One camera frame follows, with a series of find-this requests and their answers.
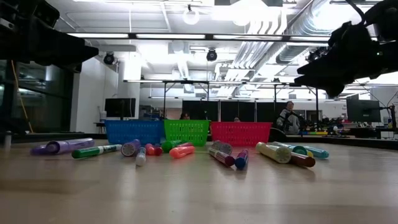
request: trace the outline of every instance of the table surface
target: table surface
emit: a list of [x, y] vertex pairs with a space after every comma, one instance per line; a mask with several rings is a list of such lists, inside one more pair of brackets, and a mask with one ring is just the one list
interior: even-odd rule
[[251, 149], [247, 169], [236, 171], [204, 151], [136, 167], [119, 152], [34, 157], [33, 145], [0, 152], [1, 223], [380, 224], [398, 214], [395, 151], [307, 144], [330, 158], [306, 169]]

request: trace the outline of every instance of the green basket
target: green basket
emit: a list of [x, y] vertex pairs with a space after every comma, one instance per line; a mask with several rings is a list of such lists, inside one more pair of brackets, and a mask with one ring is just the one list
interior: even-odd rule
[[194, 146], [204, 146], [210, 121], [164, 120], [166, 140], [192, 142]]

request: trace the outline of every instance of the basket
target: basket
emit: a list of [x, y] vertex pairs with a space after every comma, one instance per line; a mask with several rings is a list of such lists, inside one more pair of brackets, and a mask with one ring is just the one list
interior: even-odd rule
[[194, 146], [204, 146], [210, 121], [164, 120], [166, 140], [192, 142]]
[[256, 146], [268, 142], [272, 123], [262, 122], [212, 122], [211, 136], [232, 146]]
[[106, 135], [110, 144], [124, 144], [139, 139], [141, 145], [158, 144], [164, 137], [163, 121], [106, 120]]

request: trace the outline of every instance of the person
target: person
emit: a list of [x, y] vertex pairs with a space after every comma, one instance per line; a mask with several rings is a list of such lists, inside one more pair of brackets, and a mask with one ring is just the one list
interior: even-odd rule
[[298, 134], [300, 131], [300, 120], [293, 112], [294, 103], [288, 101], [286, 107], [280, 112], [276, 124], [285, 134]]
[[180, 119], [190, 119], [189, 114], [187, 112], [182, 112]]

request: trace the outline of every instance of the pink basket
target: pink basket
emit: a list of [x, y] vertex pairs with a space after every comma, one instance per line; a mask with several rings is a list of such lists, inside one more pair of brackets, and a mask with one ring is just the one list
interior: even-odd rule
[[272, 123], [262, 122], [211, 122], [213, 141], [220, 140], [232, 146], [256, 146], [268, 142]]

